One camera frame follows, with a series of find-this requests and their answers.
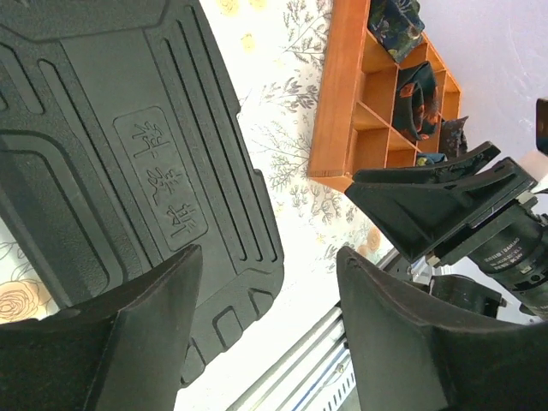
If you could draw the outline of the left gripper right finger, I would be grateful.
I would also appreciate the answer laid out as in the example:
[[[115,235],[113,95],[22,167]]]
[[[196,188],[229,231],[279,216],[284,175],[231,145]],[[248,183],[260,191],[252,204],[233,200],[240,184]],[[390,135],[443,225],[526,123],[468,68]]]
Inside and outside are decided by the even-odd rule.
[[[365,410],[544,410],[547,325],[471,313],[337,253],[342,319]]]

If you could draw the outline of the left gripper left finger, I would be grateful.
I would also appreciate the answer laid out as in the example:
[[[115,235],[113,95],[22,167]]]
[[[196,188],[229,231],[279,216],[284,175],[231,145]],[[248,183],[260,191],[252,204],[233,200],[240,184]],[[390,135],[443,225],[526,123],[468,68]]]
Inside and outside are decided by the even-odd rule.
[[[1,327],[3,410],[171,410],[202,274],[198,245],[42,320]]]

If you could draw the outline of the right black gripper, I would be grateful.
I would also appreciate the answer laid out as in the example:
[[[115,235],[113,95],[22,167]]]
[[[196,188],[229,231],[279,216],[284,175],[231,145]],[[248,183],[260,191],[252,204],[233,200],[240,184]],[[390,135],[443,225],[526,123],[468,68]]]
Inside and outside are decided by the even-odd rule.
[[[434,165],[359,170],[344,193],[408,261],[468,258],[546,320],[547,215],[534,213],[534,195],[519,200],[535,178],[499,153],[485,142]]]

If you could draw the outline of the black plastic tool case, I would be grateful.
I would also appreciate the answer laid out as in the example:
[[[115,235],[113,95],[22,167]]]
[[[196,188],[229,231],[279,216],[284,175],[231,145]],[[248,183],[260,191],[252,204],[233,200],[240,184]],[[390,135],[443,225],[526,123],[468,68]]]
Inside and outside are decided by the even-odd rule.
[[[1,217],[60,308],[200,246],[182,386],[278,296],[283,246],[197,1],[1,4]]]

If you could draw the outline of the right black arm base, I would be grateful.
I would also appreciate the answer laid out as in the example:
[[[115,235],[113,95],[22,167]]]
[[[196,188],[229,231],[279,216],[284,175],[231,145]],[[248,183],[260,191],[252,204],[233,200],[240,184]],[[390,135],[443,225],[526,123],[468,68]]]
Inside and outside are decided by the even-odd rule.
[[[449,304],[486,317],[496,318],[506,307],[502,294],[461,275],[433,276],[429,294]]]

